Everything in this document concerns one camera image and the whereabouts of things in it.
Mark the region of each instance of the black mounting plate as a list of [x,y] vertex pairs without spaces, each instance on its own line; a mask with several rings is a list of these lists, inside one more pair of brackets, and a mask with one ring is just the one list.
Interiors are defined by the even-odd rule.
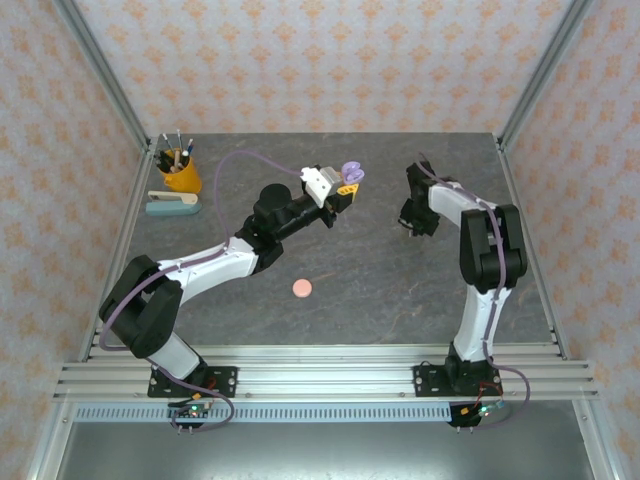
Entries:
[[[208,388],[209,382],[215,378],[215,386],[211,390],[219,392],[228,398],[236,396],[236,387],[238,386],[237,367],[208,366],[204,378],[206,380],[202,385],[203,388]],[[159,370],[151,369],[149,390],[147,390],[147,396],[149,398],[186,398],[192,394],[193,390],[176,385]]]
[[[456,392],[451,385],[449,375],[444,365],[420,364],[413,367],[413,388],[416,397],[460,397],[466,396]],[[486,386],[483,397],[500,396],[497,388]]]

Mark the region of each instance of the yellow label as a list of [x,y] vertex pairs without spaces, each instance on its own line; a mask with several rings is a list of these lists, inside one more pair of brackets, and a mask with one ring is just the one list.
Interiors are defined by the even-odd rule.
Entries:
[[349,195],[350,193],[353,194],[353,199],[356,199],[356,193],[358,192],[358,187],[360,186],[359,183],[354,183],[353,185],[343,185],[342,187],[340,187],[338,189],[338,193],[340,195]]

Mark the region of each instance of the gray tabletop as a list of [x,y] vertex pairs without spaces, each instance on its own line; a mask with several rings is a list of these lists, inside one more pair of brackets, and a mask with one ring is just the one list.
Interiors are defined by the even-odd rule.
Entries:
[[[366,177],[355,203],[328,230],[322,222],[284,242],[268,270],[206,291],[183,305],[176,331],[194,345],[310,345],[448,343],[455,336],[466,294],[458,267],[458,231],[446,219],[434,237],[409,238],[397,223],[409,195],[405,169],[424,152],[436,173],[451,175],[495,203],[510,196],[489,134],[207,134],[194,138],[193,158],[203,180],[202,210],[187,217],[138,212],[128,258],[188,255],[221,243],[213,205],[213,176],[227,153],[250,149],[290,168],[314,164],[339,169],[360,161]],[[284,183],[293,196],[299,179],[259,160],[238,157],[225,166],[221,206],[237,231],[260,190]],[[153,169],[147,190],[164,190]],[[293,282],[307,278],[313,293],[296,298]],[[550,339],[533,275],[527,272],[504,307],[498,342]]]

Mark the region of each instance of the wallpaper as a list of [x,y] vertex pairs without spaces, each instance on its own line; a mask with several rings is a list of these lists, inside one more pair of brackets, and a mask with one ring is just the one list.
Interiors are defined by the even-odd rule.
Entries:
[[0,464],[23,479],[138,152],[50,0],[0,2]]
[[147,134],[499,133],[570,0],[79,0]]
[[509,160],[571,353],[639,472],[640,9],[591,8]]

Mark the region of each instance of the metal floor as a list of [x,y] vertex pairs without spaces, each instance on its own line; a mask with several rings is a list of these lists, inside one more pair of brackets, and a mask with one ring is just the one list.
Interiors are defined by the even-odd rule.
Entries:
[[76,424],[58,480],[590,480],[571,402],[500,428],[444,423],[258,424],[178,436],[168,425]]

